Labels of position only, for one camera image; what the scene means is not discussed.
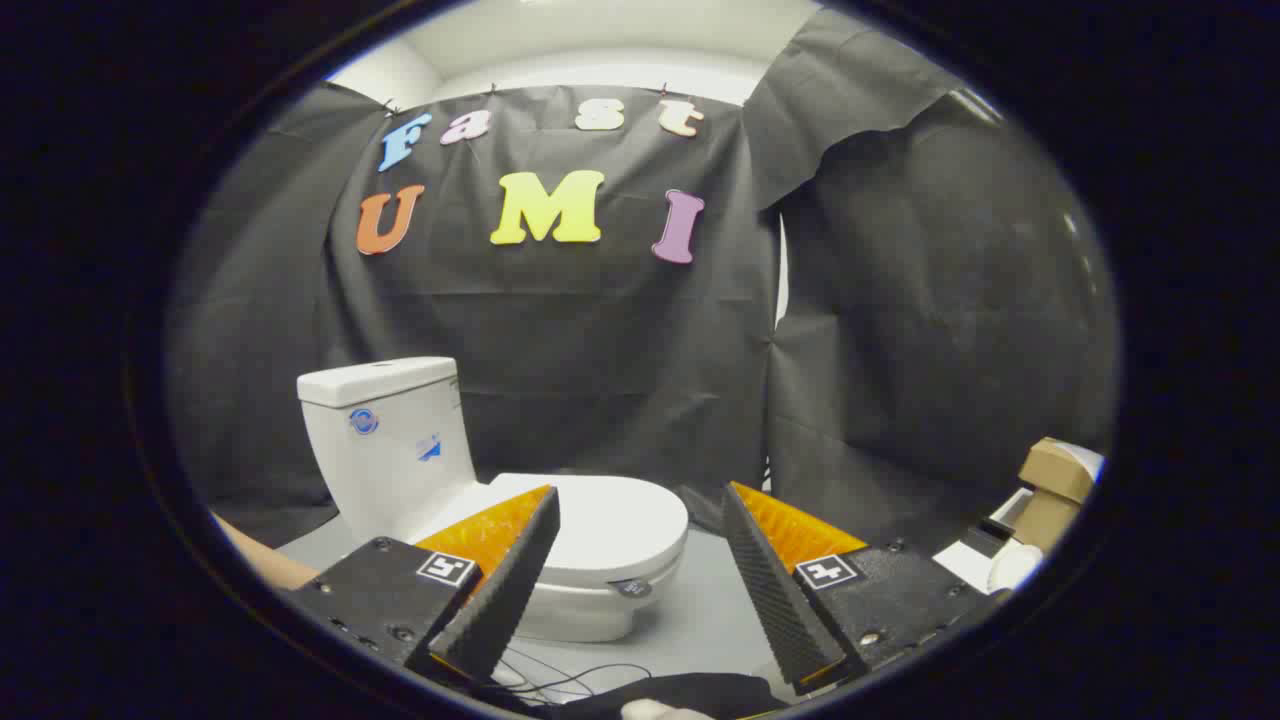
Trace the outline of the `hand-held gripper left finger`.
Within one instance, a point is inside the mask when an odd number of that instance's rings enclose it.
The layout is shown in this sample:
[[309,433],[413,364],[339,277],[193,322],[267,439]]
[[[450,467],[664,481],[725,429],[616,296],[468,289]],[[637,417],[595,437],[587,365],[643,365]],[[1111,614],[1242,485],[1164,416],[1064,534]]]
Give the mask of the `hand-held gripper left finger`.
[[291,592],[355,648],[435,682],[492,679],[561,528],[536,486],[416,543],[379,536]]

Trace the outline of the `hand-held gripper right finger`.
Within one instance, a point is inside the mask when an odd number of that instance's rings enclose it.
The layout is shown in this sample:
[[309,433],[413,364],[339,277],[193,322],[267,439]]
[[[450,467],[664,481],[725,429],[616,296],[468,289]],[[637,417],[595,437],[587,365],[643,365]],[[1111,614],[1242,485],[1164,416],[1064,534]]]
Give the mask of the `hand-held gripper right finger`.
[[1007,598],[904,538],[872,543],[740,483],[722,529],[783,682],[842,685],[986,620]]

